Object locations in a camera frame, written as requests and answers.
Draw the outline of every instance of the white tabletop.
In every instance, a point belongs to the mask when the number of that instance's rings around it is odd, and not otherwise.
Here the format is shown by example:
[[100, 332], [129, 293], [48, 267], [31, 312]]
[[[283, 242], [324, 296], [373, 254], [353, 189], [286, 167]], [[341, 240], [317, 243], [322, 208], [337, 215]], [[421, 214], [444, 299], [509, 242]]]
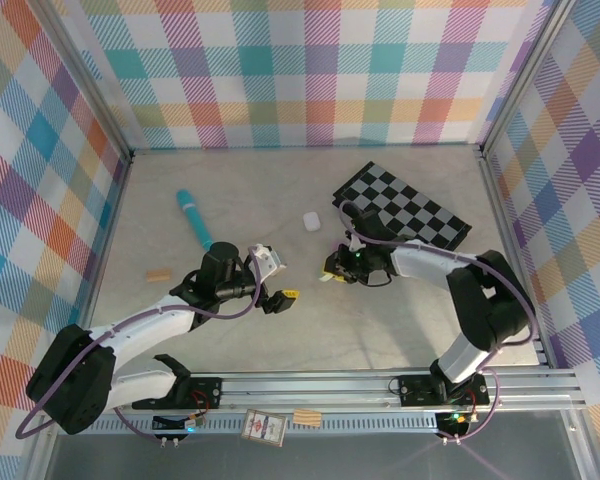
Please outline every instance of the white tabletop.
[[[288, 264], [267, 281], [270, 291], [297, 289], [279, 315], [253, 311], [210, 320], [164, 342], [133, 366], [169, 353], [192, 371], [428, 367], [460, 332], [448, 292], [417, 279], [370, 289], [318, 280], [344, 228], [332, 194], [374, 161], [473, 226], [458, 251], [502, 251], [487, 194], [469, 146], [359, 149], [191, 151], [137, 157], [115, 231], [93, 325], [150, 306], [200, 265], [203, 249], [176, 192], [196, 199], [214, 240], [273, 246]], [[315, 211], [322, 227], [304, 229]], [[147, 270], [171, 268], [171, 281], [147, 283]], [[237, 312], [248, 299], [231, 301]], [[530, 346], [510, 348], [495, 364], [536, 364]]]

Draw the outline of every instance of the black and white checkerboard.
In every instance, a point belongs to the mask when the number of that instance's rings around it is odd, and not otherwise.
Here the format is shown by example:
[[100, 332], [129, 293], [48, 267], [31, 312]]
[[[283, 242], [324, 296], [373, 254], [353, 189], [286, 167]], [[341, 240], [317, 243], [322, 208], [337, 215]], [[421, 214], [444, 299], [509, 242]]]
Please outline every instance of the black and white checkerboard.
[[347, 199], [365, 211], [376, 210], [396, 236], [407, 235], [447, 250], [455, 250], [471, 230], [471, 225], [373, 162], [333, 196], [336, 207]]

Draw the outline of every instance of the plaid wall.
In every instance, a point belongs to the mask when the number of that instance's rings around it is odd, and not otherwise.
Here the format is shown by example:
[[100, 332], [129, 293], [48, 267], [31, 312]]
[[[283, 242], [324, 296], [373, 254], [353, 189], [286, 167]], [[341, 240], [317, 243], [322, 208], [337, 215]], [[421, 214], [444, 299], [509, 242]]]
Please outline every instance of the plaid wall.
[[580, 0], [493, 165], [561, 366], [600, 438], [600, 0]]
[[131, 143], [205, 148], [473, 141], [552, 1], [54, 3]]
[[24, 442], [24, 386], [75, 321], [122, 172], [25, 0], [0, 0], [0, 480]]

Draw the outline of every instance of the wooden block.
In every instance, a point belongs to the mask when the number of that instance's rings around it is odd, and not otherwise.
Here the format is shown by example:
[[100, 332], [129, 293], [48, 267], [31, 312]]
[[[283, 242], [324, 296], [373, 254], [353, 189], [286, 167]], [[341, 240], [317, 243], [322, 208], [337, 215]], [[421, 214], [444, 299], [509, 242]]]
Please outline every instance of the wooden block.
[[322, 426], [322, 413], [302, 408], [293, 411], [293, 423], [320, 428]]
[[166, 282], [167, 280], [171, 280], [171, 269], [170, 268], [160, 268], [158, 270], [149, 270], [147, 272], [147, 282]]

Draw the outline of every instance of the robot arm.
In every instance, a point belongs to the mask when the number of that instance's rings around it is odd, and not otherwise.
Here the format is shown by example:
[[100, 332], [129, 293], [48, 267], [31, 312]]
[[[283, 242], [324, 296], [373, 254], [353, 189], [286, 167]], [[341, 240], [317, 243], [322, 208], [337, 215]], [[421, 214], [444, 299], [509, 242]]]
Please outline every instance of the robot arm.
[[[69, 434], [87, 428], [105, 409], [143, 399], [168, 397], [182, 401], [189, 397], [191, 372], [168, 355], [155, 358], [171, 372], [151, 371], [117, 378], [116, 373], [149, 348], [186, 334], [212, 316], [218, 316], [220, 305], [231, 299], [251, 296], [252, 305], [267, 314], [290, 308], [297, 297], [296, 292], [282, 290], [269, 296], [263, 283], [285, 268], [276, 252], [258, 245], [252, 253], [253, 256], [242, 261], [234, 245], [215, 243], [203, 257], [200, 269], [188, 274], [169, 295], [149, 309], [91, 331], [77, 325], [65, 327], [27, 384], [27, 395], [40, 402], [78, 355], [90, 348], [43, 406], [44, 411]], [[257, 288], [256, 270], [260, 288]], [[237, 318], [243, 313], [223, 318]], [[111, 333], [108, 338], [93, 345], [107, 332]]]
[[[340, 281], [369, 285], [369, 274], [384, 271], [393, 277], [415, 277], [450, 292], [461, 333], [451, 347], [430, 367], [432, 389], [441, 402], [467, 383], [476, 370], [509, 337], [529, 325], [529, 318], [513, 294], [492, 275], [457, 258], [418, 248], [419, 240], [395, 238], [374, 211], [349, 210], [357, 232], [365, 237], [404, 242], [409, 248], [365, 244], [349, 235], [349, 245], [340, 245], [325, 262], [325, 273]], [[495, 251], [466, 255], [502, 275], [531, 305], [511, 267]]]

